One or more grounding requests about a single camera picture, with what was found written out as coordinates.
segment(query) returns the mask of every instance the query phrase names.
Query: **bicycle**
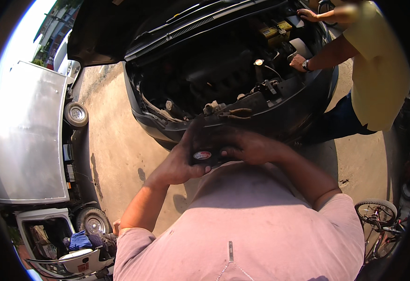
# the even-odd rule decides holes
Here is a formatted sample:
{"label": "bicycle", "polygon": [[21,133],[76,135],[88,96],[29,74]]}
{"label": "bicycle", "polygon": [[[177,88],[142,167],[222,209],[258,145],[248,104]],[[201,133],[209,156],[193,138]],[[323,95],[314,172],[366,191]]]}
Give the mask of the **bicycle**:
{"label": "bicycle", "polygon": [[[333,3],[330,0],[321,0],[319,1],[319,5],[317,6],[317,13],[318,14],[323,14],[326,12],[329,12],[331,10],[335,9],[335,5],[333,5]],[[327,22],[324,21],[324,24],[326,26],[332,27],[337,25],[337,22]]]}
{"label": "bicycle", "polygon": [[[408,217],[396,219],[397,208],[389,201],[382,199],[366,199],[355,205],[355,210],[364,229],[365,223],[371,225],[371,232],[365,239],[364,264],[375,259],[388,257],[399,243],[405,232],[404,222]],[[367,250],[372,232],[378,233],[370,250]]]}

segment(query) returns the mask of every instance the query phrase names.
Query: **concrete ground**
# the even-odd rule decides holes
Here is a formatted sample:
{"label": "concrete ground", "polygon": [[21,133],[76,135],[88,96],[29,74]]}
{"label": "concrete ground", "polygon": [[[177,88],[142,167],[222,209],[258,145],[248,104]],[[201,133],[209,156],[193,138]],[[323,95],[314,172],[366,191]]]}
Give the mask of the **concrete ground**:
{"label": "concrete ground", "polygon": [[[351,75],[352,60],[340,64],[338,85],[327,110],[348,93]],[[89,111],[89,137],[86,132],[84,138],[86,151],[89,149],[90,182],[94,183],[102,210],[113,222],[121,217],[168,151],[147,135],[133,117],[122,64],[88,67],[82,76],[74,96]],[[399,199],[393,192],[398,190],[399,175],[399,151],[393,130],[340,138],[298,152],[338,180],[354,203],[365,198]],[[156,236],[186,210],[197,183],[198,179],[194,179],[169,188],[154,230]]]}

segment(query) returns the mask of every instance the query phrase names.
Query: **engine cover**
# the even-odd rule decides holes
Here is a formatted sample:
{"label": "engine cover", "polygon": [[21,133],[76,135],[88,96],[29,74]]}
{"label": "engine cover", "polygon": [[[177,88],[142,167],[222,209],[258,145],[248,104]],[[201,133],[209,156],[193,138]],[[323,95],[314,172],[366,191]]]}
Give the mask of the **engine cover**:
{"label": "engine cover", "polygon": [[252,60],[253,53],[244,46],[222,45],[189,59],[183,66],[183,74],[195,96],[207,102],[234,101],[253,84]]}

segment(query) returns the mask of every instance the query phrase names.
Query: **blue jeans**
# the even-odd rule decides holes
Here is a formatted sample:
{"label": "blue jeans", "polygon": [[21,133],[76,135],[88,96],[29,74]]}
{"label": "blue jeans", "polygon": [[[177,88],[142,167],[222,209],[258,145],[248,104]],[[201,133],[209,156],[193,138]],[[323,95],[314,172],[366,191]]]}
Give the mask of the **blue jeans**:
{"label": "blue jeans", "polygon": [[324,113],[316,120],[309,131],[302,137],[301,143],[310,145],[323,143],[335,138],[360,134],[376,133],[367,129],[358,120],[352,106],[351,91],[338,101],[335,108]]}

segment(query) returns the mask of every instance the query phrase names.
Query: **engine bay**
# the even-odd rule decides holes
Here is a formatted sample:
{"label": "engine bay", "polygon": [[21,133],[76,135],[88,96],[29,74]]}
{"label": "engine bay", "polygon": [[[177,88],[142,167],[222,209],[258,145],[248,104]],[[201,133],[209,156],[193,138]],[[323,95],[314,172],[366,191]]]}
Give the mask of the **engine bay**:
{"label": "engine bay", "polygon": [[246,119],[305,87],[289,63],[322,47],[317,29],[295,8],[255,14],[189,38],[157,59],[141,59],[133,84],[145,107],[169,121],[215,113]]}

